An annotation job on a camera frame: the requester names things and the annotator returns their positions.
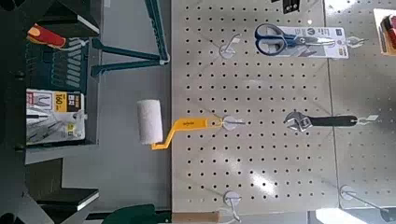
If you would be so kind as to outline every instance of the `scissors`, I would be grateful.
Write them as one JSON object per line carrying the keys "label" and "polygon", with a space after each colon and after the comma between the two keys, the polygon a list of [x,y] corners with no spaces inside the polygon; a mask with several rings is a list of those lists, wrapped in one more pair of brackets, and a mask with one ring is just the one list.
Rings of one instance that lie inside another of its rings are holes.
{"label": "scissors", "polygon": [[[260,31],[266,32],[265,35],[261,35]],[[256,28],[254,37],[256,38],[257,50],[267,56],[276,56],[284,49],[294,48],[298,45],[330,46],[335,44],[335,40],[326,37],[288,35],[279,27],[269,23],[259,25]]]}

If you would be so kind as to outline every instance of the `gray floor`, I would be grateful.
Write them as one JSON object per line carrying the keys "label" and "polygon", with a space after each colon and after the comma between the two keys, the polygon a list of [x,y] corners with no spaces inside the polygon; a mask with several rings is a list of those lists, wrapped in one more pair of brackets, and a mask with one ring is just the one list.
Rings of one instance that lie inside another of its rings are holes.
{"label": "gray floor", "polygon": [[[163,23],[170,41],[170,1],[163,0]],[[157,53],[144,1],[112,1],[104,11],[106,45]],[[103,55],[103,63],[129,60]],[[151,151],[138,139],[136,107],[142,99],[162,102],[164,129],[170,125],[170,66],[109,72],[100,81],[100,149],[64,159],[64,187],[99,188],[96,211],[154,203],[170,208],[170,150]]]}

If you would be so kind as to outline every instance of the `wrench handle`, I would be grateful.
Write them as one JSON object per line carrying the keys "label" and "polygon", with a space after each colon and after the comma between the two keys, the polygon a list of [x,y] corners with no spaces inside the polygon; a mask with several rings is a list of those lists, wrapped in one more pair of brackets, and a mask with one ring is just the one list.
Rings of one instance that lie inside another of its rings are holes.
{"label": "wrench handle", "polygon": [[309,117],[313,126],[324,127],[352,127],[358,123],[358,118],[355,116],[337,116],[337,117]]}

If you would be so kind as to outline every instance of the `white pegboard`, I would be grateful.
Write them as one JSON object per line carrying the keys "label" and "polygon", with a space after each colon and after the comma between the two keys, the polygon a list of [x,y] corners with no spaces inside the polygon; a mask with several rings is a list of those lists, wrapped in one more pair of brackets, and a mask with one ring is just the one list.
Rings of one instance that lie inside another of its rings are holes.
{"label": "white pegboard", "polygon": [[[374,8],[395,9],[395,1],[326,1],[328,26],[343,26],[347,35],[369,39],[350,50],[350,59],[331,61],[333,113],[367,117],[379,122],[336,129],[339,185],[349,185],[363,199],[380,206],[396,205],[396,63],[382,56],[375,29]],[[345,208],[364,207],[340,201]]]}
{"label": "white pegboard", "polygon": [[[172,2],[172,110],[181,117],[232,115],[232,132],[177,133],[172,145],[173,211],[215,211],[222,195],[242,196],[240,214],[315,210],[338,205],[332,129],[295,133],[282,123],[294,108],[331,114],[328,63],[260,55],[254,30],[263,22],[323,26],[321,1],[283,15],[281,2]],[[230,60],[219,46],[241,41]]]}

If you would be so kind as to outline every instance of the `red tool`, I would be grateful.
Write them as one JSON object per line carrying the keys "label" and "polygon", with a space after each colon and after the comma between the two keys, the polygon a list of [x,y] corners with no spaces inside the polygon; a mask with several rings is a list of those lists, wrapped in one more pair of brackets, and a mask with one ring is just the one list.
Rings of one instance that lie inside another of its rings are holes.
{"label": "red tool", "polygon": [[35,24],[29,31],[27,39],[36,44],[48,45],[60,49],[66,43],[66,39]]}

